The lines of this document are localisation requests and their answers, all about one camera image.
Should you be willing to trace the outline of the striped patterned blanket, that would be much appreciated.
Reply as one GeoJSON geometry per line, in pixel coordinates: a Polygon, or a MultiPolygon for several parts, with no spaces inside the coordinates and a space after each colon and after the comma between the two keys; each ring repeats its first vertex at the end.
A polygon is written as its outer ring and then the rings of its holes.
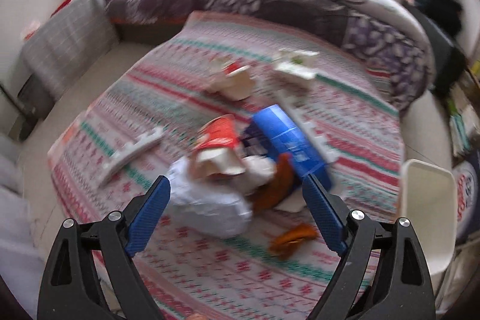
{"type": "Polygon", "coordinates": [[[81,113],[49,151],[65,209],[104,218],[160,176],[171,196],[135,265],[167,319],[305,319],[338,257],[315,235],[287,260],[310,212],[273,207],[323,160],[346,203],[395,217],[404,144],[378,71],[313,35],[195,12],[81,113]]]}

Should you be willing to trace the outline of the pile of dark clothes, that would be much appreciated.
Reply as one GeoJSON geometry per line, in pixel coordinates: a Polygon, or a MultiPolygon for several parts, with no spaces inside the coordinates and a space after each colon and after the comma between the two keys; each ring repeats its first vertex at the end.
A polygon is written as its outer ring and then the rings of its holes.
{"type": "Polygon", "coordinates": [[[458,0],[414,0],[414,6],[450,37],[460,33],[463,7],[458,0]]]}

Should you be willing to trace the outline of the wooden bookshelf with books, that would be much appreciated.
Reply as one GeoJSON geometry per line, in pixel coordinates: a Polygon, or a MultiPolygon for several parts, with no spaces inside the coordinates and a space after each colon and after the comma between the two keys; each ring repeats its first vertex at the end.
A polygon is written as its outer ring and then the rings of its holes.
{"type": "Polygon", "coordinates": [[[479,60],[462,72],[450,88],[446,104],[452,155],[458,162],[479,148],[479,60]]]}

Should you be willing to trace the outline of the white plastic trash bin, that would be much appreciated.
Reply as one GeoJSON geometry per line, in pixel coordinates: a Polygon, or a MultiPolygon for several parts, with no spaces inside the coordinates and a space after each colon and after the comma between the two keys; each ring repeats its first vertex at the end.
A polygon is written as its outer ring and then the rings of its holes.
{"type": "Polygon", "coordinates": [[[431,276],[442,274],[455,249],[457,192],[453,174],[442,167],[409,159],[401,167],[398,216],[415,229],[431,276]]]}

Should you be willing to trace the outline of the black storage ottoman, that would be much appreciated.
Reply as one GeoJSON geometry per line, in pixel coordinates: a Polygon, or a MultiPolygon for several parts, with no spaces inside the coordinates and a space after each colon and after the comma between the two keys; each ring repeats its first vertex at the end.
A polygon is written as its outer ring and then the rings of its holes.
{"type": "Polygon", "coordinates": [[[406,0],[401,0],[401,4],[418,20],[430,40],[436,71],[430,90],[438,99],[446,99],[451,87],[459,80],[467,66],[465,53],[454,39],[419,9],[406,0]]]}

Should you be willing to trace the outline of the Ganten water box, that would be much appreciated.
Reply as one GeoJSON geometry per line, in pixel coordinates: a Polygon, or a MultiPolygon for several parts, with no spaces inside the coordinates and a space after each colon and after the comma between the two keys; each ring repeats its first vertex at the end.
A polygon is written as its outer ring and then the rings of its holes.
{"type": "Polygon", "coordinates": [[[479,231],[479,150],[474,150],[452,171],[457,191],[456,243],[465,243],[479,231]]]}

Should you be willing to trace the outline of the blue cardboard box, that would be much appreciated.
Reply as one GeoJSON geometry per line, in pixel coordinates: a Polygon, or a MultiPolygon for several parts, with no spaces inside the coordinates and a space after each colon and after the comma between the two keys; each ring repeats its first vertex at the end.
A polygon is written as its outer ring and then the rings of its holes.
{"type": "Polygon", "coordinates": [[[326,160],[278,105],[254,114],[240,141],[247,155],[261,155],[276,162],[281,154],[289,154],[294,171],[289,194],[301,187],[307,175],[315,175],[327,191],[333,187],[326,160]]]}

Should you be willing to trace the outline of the red snack wrapper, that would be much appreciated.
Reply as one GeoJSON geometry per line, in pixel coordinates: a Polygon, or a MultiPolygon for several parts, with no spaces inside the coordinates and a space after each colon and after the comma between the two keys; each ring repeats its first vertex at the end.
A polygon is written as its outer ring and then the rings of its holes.
{"type": "Polygon", "coordinates": [[[222,115],[205,124],[197,134],[189,157],[193,179],[236,176],[246,172],[240,154],[239,135],[232,115],[222,115]]]}

